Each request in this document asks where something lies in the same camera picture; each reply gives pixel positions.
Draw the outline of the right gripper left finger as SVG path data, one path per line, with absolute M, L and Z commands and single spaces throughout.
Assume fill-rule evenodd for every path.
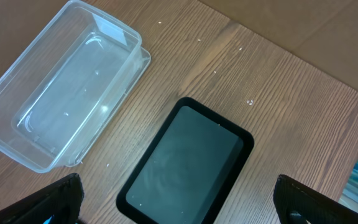
M 0 210 L 0 224 L 83 223 L 84 197 L 80 176 L 72 173 Z

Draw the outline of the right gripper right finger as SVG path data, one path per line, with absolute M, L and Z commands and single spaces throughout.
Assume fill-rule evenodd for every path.
M 358 213 L 280 174 L 273 191 L 280 223 L 358 224 Z

